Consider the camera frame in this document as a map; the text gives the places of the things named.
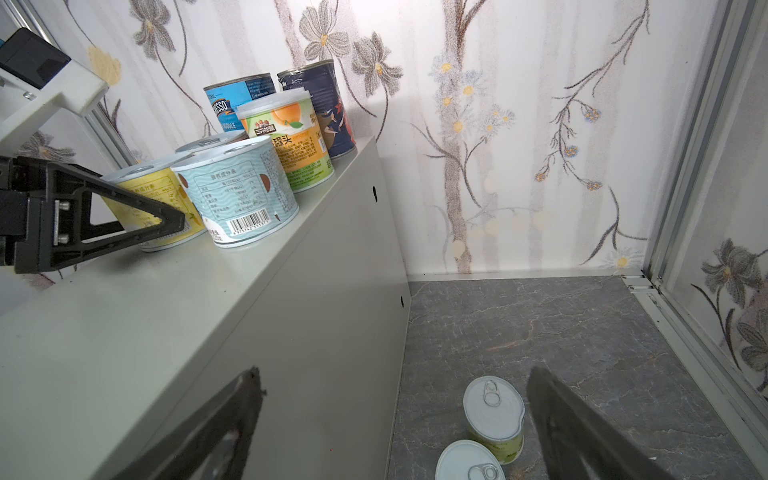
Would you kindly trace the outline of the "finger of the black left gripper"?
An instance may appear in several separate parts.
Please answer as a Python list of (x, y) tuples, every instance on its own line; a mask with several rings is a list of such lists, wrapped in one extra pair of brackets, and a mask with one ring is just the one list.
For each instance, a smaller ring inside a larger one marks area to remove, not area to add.
[[(128, 231), (91, 222), (100, 197), (157, 218)], [(104, 181), (78, 165), (30, 157), (1, 158), (1, 264), (17, 274), (61, 270), (180, 232), (185, 215), (172, 206)]]

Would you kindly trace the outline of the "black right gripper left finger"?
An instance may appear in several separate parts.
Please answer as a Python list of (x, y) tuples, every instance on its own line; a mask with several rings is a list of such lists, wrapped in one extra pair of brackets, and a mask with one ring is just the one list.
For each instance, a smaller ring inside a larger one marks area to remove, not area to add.
[(256, 367), (241, 372), (116, 479), (240, 479), (264, 390)]

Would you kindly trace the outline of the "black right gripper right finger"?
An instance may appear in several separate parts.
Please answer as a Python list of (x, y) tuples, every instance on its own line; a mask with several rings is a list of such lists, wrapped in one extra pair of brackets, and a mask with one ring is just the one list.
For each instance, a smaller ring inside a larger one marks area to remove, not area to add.
[(526, 396), (550, 479), (672, 477), (548, 369), (531, 370)]

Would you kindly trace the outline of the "white-lid yellow can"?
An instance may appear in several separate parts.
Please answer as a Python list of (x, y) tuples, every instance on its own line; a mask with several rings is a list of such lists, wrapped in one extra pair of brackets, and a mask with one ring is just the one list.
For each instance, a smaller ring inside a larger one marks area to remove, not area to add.
[(133, 193), (170, 205), (185, 214), (184, 228), (139, 245), (143, 252), (157, 252), (185, 243), (206, 232), (204, 222), (171, 166), (190, 153), (174, 153), (149, 162), (108, 173), (102, 180)]

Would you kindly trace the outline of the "white-lid grey can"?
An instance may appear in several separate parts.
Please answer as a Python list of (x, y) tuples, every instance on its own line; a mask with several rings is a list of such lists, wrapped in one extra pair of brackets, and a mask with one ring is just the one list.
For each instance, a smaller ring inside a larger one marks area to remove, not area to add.
[(277, 152), (265, 137), (189, 155), (171, 171), (220, 248), (258, 241), (299, 212)]

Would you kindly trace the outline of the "white-lid pink can front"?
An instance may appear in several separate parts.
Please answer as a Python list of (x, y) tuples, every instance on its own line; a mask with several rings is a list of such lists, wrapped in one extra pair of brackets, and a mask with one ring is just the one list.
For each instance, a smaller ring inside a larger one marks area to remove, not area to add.
[(193, 142), (184, 144), (178, 147), (175, 152), (182, 154), (195, 153), (211, 148), (216, 148), (225, 145), (231, 145), (243, 140), (248, 139), (248, 134), (245, 130), (233, 130), (225, 131), (215, 135), (210, 135), (204, 138), (200, 138)]

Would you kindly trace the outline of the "blue label soup can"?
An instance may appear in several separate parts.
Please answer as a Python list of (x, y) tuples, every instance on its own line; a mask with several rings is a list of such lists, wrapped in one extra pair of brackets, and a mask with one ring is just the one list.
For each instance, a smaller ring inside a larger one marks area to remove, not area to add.
[(225, 132), (243, 130), (236, 109), (258, 98), (274, 94), (276, 88), (269, 73), (241, 77), (206, 86), (204, 92)]

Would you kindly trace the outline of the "green orange label can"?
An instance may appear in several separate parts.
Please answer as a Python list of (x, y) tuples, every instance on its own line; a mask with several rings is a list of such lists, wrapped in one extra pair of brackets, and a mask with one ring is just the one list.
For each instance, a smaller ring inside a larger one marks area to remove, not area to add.
[(304, 88), (261, 97), (236, 108), (251, 138), (272, 141), (293, 192), (309, 190), (334, 174), (310, 93)]

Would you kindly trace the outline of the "dark can with gold lid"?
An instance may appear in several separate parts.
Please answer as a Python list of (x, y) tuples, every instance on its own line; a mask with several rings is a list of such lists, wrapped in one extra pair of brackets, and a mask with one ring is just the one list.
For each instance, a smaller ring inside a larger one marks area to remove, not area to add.
[(283, 90), (305, 89), (311, 97), (319, 127), (331, 159), (356, 149), (341, 99), (334, 62), (322, 60), (277, 74)]

